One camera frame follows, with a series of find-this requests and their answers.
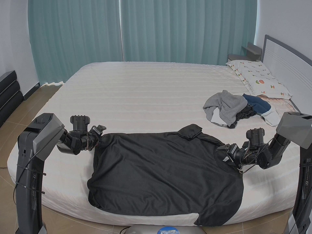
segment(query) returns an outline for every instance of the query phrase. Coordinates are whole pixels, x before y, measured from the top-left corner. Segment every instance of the floor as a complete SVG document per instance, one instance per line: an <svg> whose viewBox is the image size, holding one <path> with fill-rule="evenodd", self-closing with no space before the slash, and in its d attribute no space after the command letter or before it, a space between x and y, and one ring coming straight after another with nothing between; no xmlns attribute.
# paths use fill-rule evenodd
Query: floor
<svg viewBox="0 0 312 234"><path fill-rule="evenodd" d="M38 111L54 95L61 85L45 85L39 88L13 112L0 128L0 167L6 167L9 154L18 135L32 121ZM0 169L0 233L13 234L18 228L16 208L13 202L14 183L7 169ZM272 213L257 219L219 227L203 227L208 234L282 234L290 209ZM49 234L109 234L119 233L124 226L106 225L77 219L46 207L42 218Z"/></svg>

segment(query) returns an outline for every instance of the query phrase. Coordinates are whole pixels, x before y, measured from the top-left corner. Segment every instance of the teal curtain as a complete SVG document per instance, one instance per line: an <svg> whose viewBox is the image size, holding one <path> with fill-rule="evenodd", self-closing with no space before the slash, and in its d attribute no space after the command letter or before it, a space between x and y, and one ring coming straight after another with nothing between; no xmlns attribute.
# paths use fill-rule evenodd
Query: teal curtain
<svg viewBox="0 0 312 234"><path fill-rule="evenodd" d="M28 26L40 84L123 60L119 0L28 0Z"/></svg>
<svg viewBox="0 0 312 234"><path fill-rule="evenodd" d="M257 0L120 0L125 61L224 65L254 42Z"/></svg>

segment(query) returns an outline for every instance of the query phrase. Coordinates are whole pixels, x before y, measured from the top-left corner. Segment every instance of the white headboard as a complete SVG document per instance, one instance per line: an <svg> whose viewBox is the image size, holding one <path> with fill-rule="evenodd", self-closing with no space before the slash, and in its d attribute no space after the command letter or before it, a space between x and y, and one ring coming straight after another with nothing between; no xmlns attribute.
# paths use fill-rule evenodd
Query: white headboard
<svg viewBox="0 0 312 234"><path fill-rule="evenodd" d="M261 61L291 92L296 109L312 115L312 60L265 35Z"/></svg>

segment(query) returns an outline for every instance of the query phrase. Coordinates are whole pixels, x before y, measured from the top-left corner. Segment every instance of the pillow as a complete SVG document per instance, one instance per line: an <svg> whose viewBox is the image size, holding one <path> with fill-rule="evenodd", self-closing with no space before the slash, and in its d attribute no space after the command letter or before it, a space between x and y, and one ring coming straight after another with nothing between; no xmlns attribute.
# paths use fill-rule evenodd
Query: pillow
<svg viewBox="0 0 312 234"><path fill-rule="evenodd" d="M292 96L261 61L232 60L227 65L235 71L253 96L282 99L290 99Z"/></svg>

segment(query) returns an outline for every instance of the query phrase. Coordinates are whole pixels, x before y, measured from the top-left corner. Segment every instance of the mattress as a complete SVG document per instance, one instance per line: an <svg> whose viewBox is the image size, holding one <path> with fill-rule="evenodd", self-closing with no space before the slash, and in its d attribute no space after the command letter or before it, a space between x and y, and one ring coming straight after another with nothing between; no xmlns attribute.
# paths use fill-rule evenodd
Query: mattress
<svg viewBox="0 0 312 234"><path fill-rule="evenodd" d="M223 89L232 94L248 93L227 66L153 63L91 63L76 72L45 104L38 115L54 113L70 131L71 115L88 115L92 125L107 127L104 133L157 133L178 131L189 124L224 143L246 141L250 128L265 129L264 140L275 134L259 115L242 119L235 129L216 126L206 119L202 107L210 96ZM271 100L280 115L291 111L282 100ZM42 204L56 211L93 222L131 225L191 226L198 213L174 216L125 216L104 212L88 202L87 181L93 172L93 151L63 154L55 147L45 161ZM18 147L7 165L16 177ZM279 165L267 170L255 166L243 175L244 193L236 214L226 223L242 222L294 205L299 176L299 147L291 143Z"/></svg>

